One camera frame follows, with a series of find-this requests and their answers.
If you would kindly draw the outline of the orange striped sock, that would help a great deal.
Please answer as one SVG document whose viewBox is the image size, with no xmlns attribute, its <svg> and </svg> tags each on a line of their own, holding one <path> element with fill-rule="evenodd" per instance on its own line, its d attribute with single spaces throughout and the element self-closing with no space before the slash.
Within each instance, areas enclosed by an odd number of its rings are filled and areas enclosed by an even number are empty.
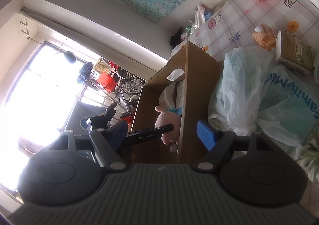
<svg viewBox="0 0 319 225">
<path fill-rule="evenodd" d="M 276 47 L 275 33 L 272 28 L 264 23 L 261 23 L 255 28 L 255 31 L 252 33 L 252 38 L 259 47 L 267 51 L 271 51 Z"/>
</svg>

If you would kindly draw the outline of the brown cardboard box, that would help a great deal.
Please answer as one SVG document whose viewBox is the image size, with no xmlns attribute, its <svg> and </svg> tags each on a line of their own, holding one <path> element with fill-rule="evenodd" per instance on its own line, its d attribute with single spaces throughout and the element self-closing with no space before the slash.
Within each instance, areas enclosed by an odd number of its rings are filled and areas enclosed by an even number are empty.
<svg viewBox="0 0 319 225">
<path fill-rule="evenodd" d="M 155 125 L 159 113 L 155 106 L 170 84 L 175 84 L 175 106 L 181 116 L 178 150 L 160 139 L 135 145 L 135 163 L 196 164 L 207 152 L 196 133 L 197 122 L 208 117 L 208 104 L 220 78 L 219 64 L 204 50 L 188 42 L 143 87 L 132 130 Z"/>
</svg>

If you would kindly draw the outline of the pink plush toy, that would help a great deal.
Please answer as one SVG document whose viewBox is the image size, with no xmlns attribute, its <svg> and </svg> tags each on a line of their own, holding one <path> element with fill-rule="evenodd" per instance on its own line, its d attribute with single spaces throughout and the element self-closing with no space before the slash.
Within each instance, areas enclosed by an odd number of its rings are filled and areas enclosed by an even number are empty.
<svg viewBox="0 0 319 225">
<path fill-rule="evenodd" d="M 159 113 L 155 127 L 162 132 L 161 140 L 165 145 L 170 145 L 170 152 L 177 153 L 179 145 L 179 133 L 181 128 L 181 117 L 171 111 L 165 111 L 157 105 L 155 111 Z"/>
</svg>

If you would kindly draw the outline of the gold tissue pack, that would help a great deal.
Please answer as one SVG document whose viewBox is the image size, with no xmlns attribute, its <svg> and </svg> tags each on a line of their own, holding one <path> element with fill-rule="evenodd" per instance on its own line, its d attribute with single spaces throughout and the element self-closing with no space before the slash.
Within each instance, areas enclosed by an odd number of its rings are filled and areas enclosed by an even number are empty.
<svg viewBox="0 0 319 225">
<path fill-rule="evenodd" d="M 311 74 L 316 58 L 316 51 L 292 35 L 279 31 L 276 37 L 277 63 L 283 64 L 303 76 Z"/>
</svg>

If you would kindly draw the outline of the white cotton swab bag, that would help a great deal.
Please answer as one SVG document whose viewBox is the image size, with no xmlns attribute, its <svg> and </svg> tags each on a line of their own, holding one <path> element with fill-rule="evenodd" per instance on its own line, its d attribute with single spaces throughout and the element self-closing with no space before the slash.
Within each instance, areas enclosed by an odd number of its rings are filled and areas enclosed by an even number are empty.
<svg viewBox="0 0 319 225">
<path fill-rule="evenodd" d="M 175 112 L 176 110 L 176 83 L 168 85 L 160 94 L 159 105 L 164 111 Z"/>
</svg>

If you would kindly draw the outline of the white plastic shopping bag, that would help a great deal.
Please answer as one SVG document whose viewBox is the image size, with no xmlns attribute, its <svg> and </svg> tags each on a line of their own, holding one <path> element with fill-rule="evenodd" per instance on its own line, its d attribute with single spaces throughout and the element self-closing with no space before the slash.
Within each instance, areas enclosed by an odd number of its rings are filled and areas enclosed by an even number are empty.
<svg viewBox="0 0 319 225">
<path fill-rule="evenodd" d="M 238 135 L 262 131 L 291 147 L 303 144 L 318 120 L 318 94 L 260 47 L 225 54 L 208 106 L 208 122 Z"/>
</svg>

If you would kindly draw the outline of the white teal printed box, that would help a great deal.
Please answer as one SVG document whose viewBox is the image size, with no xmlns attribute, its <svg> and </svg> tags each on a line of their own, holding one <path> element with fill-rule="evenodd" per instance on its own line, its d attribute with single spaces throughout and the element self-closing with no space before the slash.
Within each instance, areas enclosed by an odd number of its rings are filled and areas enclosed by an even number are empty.
<svg viewBox="0 0 319 225">
<path fill-rule="evenodd" d="M 177 85 L 176 90 L 176 108 L 183 107 L 184 104 L 184 91 L 185 91 L 185 80 L 182 80 Z"/>
</svg>

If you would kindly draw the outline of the small white plastic bag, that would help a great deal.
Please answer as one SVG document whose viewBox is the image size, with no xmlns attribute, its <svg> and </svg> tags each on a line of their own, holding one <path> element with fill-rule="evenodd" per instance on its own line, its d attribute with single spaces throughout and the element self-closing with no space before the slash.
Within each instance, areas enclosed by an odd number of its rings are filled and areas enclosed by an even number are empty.
<svg viewBox="0 0 319 225">
<path fill-rule="evenodd" d="M 194 19 L 194 29 L 196 30 L 199 28 L 204 22 L 205 22 L 205 8 L 202 6 L 202 4 L 197 5 L 196 13 L 195 13 L 195 19 Z"/>
</svg>

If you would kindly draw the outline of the green fabric scrunchie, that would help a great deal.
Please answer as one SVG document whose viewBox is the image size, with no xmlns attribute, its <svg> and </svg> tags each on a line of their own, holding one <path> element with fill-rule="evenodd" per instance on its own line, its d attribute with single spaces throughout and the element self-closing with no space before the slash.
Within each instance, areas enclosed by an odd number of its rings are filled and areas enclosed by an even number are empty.
<svg viewBox="0 0 319 225">
<path fill-rule="evenodd" d="M 308 179 L 318 185 L 318 136 L 309 135 L 300 151 L 297 163 L 305 171 Z"/>
</svg>

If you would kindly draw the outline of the blue teal wet wipes pack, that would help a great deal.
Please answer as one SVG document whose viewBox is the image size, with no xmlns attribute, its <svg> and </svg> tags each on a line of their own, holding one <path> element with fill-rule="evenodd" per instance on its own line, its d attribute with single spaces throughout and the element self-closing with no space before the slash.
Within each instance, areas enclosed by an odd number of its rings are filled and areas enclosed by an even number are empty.
<svg viewBox="0 0 319 225">
<path fill-rule="evenodd" d="M 180 108 L 171 107 L 170 109 L 168 109 L 168 111 L 173 112 L 181 117 L 183 113 L 183 107 L 182 106 Z"/>
</svg>

